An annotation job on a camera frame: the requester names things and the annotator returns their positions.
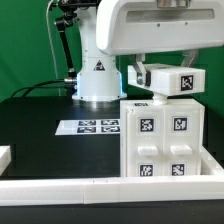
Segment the black logo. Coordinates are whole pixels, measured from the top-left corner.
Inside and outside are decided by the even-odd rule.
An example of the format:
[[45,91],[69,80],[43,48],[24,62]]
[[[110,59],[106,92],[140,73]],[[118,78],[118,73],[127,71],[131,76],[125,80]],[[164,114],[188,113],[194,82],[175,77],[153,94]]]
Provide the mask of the black logo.
[[153,165],[140,165],[140,177],[153,176]]
[[194,76],[181,76],[181,91],[193,90],[194,88]]
[[98,61],[96,67],[94,68],[94,71],[105,71],[105,68],[100,60]]
[[141,132],[153,132],[154,131],[154,119],[140,119]]
[[187,131],[187,118],[174,118],[174,131]]
[[184,176],[185,164],[172,164],[172,176]]

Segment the white plastic frame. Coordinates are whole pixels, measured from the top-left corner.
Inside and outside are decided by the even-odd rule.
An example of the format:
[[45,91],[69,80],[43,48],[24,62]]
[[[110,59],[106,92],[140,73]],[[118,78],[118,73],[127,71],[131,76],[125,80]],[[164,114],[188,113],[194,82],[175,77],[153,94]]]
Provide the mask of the white plastic frame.
[[224,170],[201,160],[200,176],[1,181],[0,206],[224,199]]

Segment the white block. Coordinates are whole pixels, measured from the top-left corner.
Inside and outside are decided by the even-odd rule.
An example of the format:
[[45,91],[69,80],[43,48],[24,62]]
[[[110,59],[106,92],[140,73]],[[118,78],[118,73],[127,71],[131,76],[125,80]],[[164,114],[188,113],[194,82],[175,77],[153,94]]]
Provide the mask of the white block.
[[84,185],[84,204],[118,202],[118,183],[113,178],[94,179]]
[[158,156],[159,150],[156,146],[138,147],[139,156]]
[[163,173],[164,112],[160,107],[150,106],[151,103],[121,102],[122,176],[147,177]]
[[193,150],[188,145],[171,146],[170,150],[174,156],[191,155]]
[[130,85],[166,96],[204,92],[205,70],[164,64],[145,64],[144,67],[151,72],[151,86],[137,83],[137,72],[133,66],[128,66]]
[[11,162],[10,146],[0,146],[0,175],[5,171]]

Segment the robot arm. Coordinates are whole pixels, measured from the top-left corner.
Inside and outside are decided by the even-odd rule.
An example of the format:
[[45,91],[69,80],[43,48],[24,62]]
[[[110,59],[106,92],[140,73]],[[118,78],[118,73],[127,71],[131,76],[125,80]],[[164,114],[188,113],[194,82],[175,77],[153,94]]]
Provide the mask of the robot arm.
[[77,17],[76,10],[78,8],[97,7],[99,0],[59,0],[58,7],[63,11],[64,15],[55,20],[55,25],[60,33],[63,44],[66,62],[68,66],[68,75],[71,78],[76,78],[77,74],[73,66],[72,57],[65,34],[65,30],[73,26],[74,20]]

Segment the qr-like code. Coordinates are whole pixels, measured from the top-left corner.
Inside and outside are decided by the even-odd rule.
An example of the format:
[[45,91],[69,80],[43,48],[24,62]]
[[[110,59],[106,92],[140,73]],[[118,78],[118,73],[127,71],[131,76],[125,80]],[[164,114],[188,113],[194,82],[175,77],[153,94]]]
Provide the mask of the qr-like code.
[[103,133],[120,133],[120,127],[101,127]]
[[174,131],[187,131],[188,119],[186,117],[174,118]]
[[79,121],[79,126],[95,126],[96,121],[94,120],[86,120],[86,121]]
[[172,164],[172,176],[184,176],[185,164]]
[[136,107],[147,107],[148,104],[147,103],[135,103],[134,104]]
[[193,90],[194,88],[194,76],[181,76],[181,91]]
[[140,119],[140,131],[153,132],[154,123],[155,123],[154,119]]
[[102,120],[101,125],[119,125],[118,120]]
[[91,133],[96,133],[96,127],[79,127],[77,130],[77,133],[81,134],[91,134]]
[[140,165],[140,177],[153,176],[153,165]]

